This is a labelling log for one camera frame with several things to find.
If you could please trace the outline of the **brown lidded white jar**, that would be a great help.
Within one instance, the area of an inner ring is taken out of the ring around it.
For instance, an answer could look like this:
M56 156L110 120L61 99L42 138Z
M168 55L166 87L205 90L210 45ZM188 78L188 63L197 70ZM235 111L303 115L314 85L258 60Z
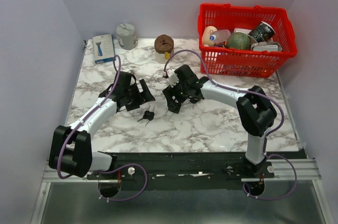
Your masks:
M162 34L155 39L154 49L156 61L165 64L174 53L174 40L170 36Z

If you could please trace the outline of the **green round melon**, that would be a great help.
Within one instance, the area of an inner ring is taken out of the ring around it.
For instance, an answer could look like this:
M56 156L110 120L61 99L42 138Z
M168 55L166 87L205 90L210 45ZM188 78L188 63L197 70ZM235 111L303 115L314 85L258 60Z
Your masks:
M235 50L248 50L250 47L250 39L248 35L236 32L232 33L227 39L227 48Z

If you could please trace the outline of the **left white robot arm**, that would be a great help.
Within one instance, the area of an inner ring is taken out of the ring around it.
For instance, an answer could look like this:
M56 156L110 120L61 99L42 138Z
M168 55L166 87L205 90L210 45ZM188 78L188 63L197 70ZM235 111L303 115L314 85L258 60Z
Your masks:
M155 97L145 80L121 72L85 114L72 124L60 125L54 130L49 167L59 174L65 173L63 179L71 175L81 178L92 171L99 171L105 179L112 179L117 173L112 155L93 152L91 138L122 108L131 111L151 101L155 101Z

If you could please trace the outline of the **beige egg shaped toy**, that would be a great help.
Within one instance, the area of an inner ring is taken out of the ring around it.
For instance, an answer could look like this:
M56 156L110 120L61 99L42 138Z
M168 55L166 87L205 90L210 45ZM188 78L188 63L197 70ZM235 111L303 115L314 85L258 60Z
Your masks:
M201 43L202 46L214 46L214 42L210 40L210 36L213 34L213 32L217 31L217 28L214 26L207 26L204 29L204 32L202 34Z

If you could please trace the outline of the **black key bunch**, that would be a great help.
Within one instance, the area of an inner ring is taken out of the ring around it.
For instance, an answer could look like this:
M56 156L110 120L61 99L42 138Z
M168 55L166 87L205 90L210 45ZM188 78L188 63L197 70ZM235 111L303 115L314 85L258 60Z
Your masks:
M142 120L147 120L146 125L148 125L148 123L150 121L152 121L154 119L155 116L155 107L151 108L150 110L146 110L142 116L141 119L138 120L138 122L142 121Z

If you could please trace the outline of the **red plastic basket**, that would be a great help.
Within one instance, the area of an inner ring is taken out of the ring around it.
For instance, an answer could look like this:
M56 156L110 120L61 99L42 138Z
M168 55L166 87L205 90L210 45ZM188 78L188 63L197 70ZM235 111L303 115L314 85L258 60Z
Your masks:
M200 5L201 72L268 78L297 54L287 12L279 7Z

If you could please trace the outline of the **razor package box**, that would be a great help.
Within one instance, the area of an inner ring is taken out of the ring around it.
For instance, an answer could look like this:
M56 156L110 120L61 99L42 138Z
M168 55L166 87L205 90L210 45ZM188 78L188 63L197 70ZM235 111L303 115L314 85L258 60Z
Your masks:
M111 34L93 37L93 51L95 64L114 62L115 50Z

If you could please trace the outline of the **pink plastic bottle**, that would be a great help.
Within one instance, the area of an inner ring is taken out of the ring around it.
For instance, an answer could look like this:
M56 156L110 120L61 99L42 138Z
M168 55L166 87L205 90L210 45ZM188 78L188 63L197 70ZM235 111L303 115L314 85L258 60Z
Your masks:
M227 29L217 30L210 35L209 40L214 44L224 43L227 41L230 35L231 32Z

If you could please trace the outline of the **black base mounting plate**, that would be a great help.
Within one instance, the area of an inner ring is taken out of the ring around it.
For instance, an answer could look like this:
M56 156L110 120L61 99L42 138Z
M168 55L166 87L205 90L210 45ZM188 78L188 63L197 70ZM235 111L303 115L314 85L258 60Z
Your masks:
M61 171L98 181L105 194L113 190L238 190L243 179L257 189L277 177L272 161L252 164L243 152L104 153L108 170L91 168L92 154L65 154Z

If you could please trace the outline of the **black paper cup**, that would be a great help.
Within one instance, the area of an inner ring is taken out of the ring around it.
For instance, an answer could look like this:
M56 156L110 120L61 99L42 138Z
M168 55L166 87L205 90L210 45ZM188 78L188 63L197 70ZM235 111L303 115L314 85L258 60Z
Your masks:
M275 35L275 30L268 23L261 21L248 35L257 43L267 42Z

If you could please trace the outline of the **grey marble cup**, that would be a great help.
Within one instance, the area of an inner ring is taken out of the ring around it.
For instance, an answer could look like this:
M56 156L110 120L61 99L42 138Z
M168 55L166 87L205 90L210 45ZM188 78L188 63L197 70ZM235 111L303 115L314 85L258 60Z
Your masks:
M121 23L116 28L116 39L125 50L132 50L137 46L135 27L129 23Z

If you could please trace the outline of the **white box in basket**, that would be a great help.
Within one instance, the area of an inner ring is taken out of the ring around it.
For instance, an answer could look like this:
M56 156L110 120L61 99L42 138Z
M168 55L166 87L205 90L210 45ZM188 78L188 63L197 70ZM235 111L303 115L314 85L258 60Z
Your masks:
M251 50L252 51L277 52L277 51L282 51L283 48L277 42L260 42L260 43L252 44Z

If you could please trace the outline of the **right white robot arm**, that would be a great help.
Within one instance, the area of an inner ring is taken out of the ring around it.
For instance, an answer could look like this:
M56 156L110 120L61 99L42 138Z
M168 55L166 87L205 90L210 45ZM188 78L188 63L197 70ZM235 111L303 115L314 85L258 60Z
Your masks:
M248 135L242 170L251 178L261 173L266 162L266 136L277 117L275 108L262 88L235 89L206 76L198 78L186 64L172 73L164 71L163 77L169 80L169 86L163 90L163 94L168 110L172 113L178 114L186 100L194 104L202 99L213 100L235 108Z

